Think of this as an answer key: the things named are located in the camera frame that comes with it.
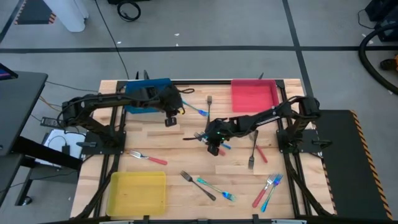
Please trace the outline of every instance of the wooden tabletop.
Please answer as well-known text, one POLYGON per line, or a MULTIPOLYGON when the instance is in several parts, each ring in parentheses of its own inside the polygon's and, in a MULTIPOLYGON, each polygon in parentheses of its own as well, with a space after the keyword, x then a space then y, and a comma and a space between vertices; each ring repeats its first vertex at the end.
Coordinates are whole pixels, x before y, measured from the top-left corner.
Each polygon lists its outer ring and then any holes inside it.
MULTIPOLYGON (((303 95, 299 79, 285 79, 287 97, 303 95)), ((114 93, 117 80, 103 80, 99 88, 101 93, 114 93)), ((230 85, 184 85, 179 89, 194 88, 192 94, 182 95, 183 99, 193 106, 206 110, 208 95, 213 97, 211 119, 227 118, 242 115, 233 113, 231 109, 230 85)), ((275 131, 277 123, 269 123, 258 128, 257 144, 268 158, 264 163, 257 151, 254 152, 254 169, 248 169, 248 159, 251 155, 252 142, 248 136, 232 138, 227 142, 232 150, 225 150, 225 156, 212 156, 206 150, 206 145, 199 141, 183 141, 190 138, 194 132, 203 131, 206 118, 191 108, 185 108, 184 115, 177 116, 178 125, 166 128, 163 113, 127 114, 127 139, 125 153, 121 156, 118 171, 164 171, 167 175, 166 211, 163 215, 151 216, 150 219, 248 219, 253 214, 260 218, 293 218, 289 185, 286 178, 285 163, 278 150, 275 131), (136 159, 127 154, 135 149, 145 155, 168 161, 167 166, 143 159, 136 159), (188 172, 195 180, 198 176, 214 184, 222 190, 236 196, 235 202, 223 198, 214 190, 205 187, 213 193, 216 201, 211 201, 198 187, 187 182, 180 176, 180 171, 188 172), (265 213, 260 206, 252 208, 251 204, 264 187, 266 179, 274 173, 284 174, 281 184, 275 189, 265 213)), ((102 124, 109 124, 111 108, 96 110, 94 119, 102 124)), ((326 184, 322 162, 319 158, 301 154, 303 172, 307 187, 315 198, 330 213, 333 206, 326 184)), ((83 164, 76 188, 71 217, 78 215, 90 201, 98 188, 103 156, 93 156, 83 164)), ((301 193, 296 187, 300 211, 304 211, 301 193)), ((105 215, 108 190, 104 193, 101 215, 105 215)), ((128 217, 142 220, 142 217, 128 217)))

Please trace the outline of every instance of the black metal frame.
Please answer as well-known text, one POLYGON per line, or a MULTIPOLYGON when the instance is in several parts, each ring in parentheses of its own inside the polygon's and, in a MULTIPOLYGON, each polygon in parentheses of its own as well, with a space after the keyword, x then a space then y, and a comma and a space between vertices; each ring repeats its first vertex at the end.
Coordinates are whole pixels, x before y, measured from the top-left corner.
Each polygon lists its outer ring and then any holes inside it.
MULTIPOLYGON (((118 84, 116 85, 116 91, 119 91, 124 85, 126 85, 127 81, 118 81, 118 84)), ((172 81, 174 85, 230 85, 231 80, 174 80, 172 81)), ((277 86, 280 88, 280 92, 282 95, 282 100, 285 101, 287 100, 287 95, 286 95, 286 90, 285 90, 285 84, 283 80, 276 80, 277 86)), ((113 112, 111 115, 111 123, 114 124, 114 120, 116 119, 116 113, 117 109, 113 108, 113 112)), ((124 131, 124 125, 126 121, 126 110, 123 107, 122 111, 122 116, 119 124, 119 131, 124 131)), ((283 130, 283 123, 281 120, 277 121, 278 124, 278 131, 283 130)), ((292 120, 288 119, 287 120, 288 126, 292 125, 292 120)), ((294 217, 297 220, 308 220, 309 223, 398 223, 394 221, 385 221, 385 220, 357 220, 357 219, 351 219, 351 218, 340 218, 336 216, 324 216, 324 214, 319 214, 319 216, 313 216, 311 213, 311 206, 309 199, 314 201, 315 198, 307 189, 307 195, 309 193, 310 198, 307 198, 306 195, 304 194, 302 190, 302 197, 303 197, 303 202, 304 202, 304 207, 305 207, 305 214, 306 215, 301 215, 300 214, 300 209, 299 209, 299 203, 297 200, 297 193, 295 190, 295 181, 296 180, 301 180, 301 183, 298 183, 299 187, 301 188, 305 187, 305 180, 304 180, 304 174, 303 174, 303 169, 302 169, 302 163, 300 160, 300 155, 298 152, 293 153, 294 159, 295 159, 295 165, 296 165, 296 174, 292 174, 291 170, 294 169, 292 167, 292 163, 290 161, 290 154, 288 152, 283 153, 284 161, 285 161, 285 167, 287 170, 287 180, 289 183, 289 191, 290 191, 290 198, 292 200, 292 207, 294 211, 294 217)), ((77 217, 72 218, 71 220, 67 221, 62 221, 62 222, 53 222, 53 224, 66 224, 66 223, 99 223, 99 222, 104 222, 104 221, 109 221, 110 217, 105 216, 105 217, 99 217, 100 209, 101 209, 101 198, 102 198, 102 193, 104 192, 105 188, 110 182, 110 177, 113 172, 116 172, 118 169, 119 165, 119 158, 120 155, 115 155, 114 161, 112 164, 112 168, 109 171, 109 173, 106 175, 106 171, 108 170, 108 160, 109 156, 104 155, 104 162, 102 165, 101 169, 101 176, 100 176, 100 184, 99 184, 99 189, 95 193, 93 199, 91 199, 90 203, 86 206, 84 211, 82 211, 81 214, 79 214, 77 217), (94 217, 93 218, 88 218, 90 215, 92 209, 95 206, 95 212, 94 212, 94 217)), ((148 224, 148 223, 276 223, 277 221, 273 219, 259 219, 257 214, 253 214, 253 219, 240 219, 240 220, 149 220, 149 216, 144 216, 142 220, 134 220, 134 223, 143 223, 143 224, 148 224)))

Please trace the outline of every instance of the floor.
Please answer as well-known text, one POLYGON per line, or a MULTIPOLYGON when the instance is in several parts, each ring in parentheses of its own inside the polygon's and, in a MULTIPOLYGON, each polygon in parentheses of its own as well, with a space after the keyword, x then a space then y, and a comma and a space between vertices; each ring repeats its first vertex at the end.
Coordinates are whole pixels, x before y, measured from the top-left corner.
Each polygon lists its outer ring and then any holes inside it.
MULTIPOLYGON (((44 72, 49 81, 95 90, 103 79, 126 79, 123 65, 93 0, 86 29, 70 33, 52 25, 10 25, 20 0, 0 1, 0 62, 13 70, 44 72)), ((369 0, 152 0, 139 2, 142 17, 127 23, 116 7, 98 0, 121 56, 133 77, 301 78, 322 109, 356 110, 392 214, 398 217, 398 97, 375 82, 360 64, 356 48, 371 30, 358 25, 357 12, 369 0)), ((363 23, 372 26, 365 14, 363 23)), ((372 45, 381 43, 377 38, 372 45)), ((396 52, 368 52, 376 66, 396 52)), ((383 73, 398 85, 396 72, 383 73)), ((60 104, 84 92, 47 84, 42 96, 60 104)), ((56 111, 38 102, 37 117, 56 111)), ((49 128, 29 119, 23 135, 41 142, 49 128)), ((14 183, 23 181, 21 169, 14 183)), ((15 207, 18 187, 0 208, 3 223, 42 223, 68 218, 76 185, 35 181, 34 204, 15 207)))

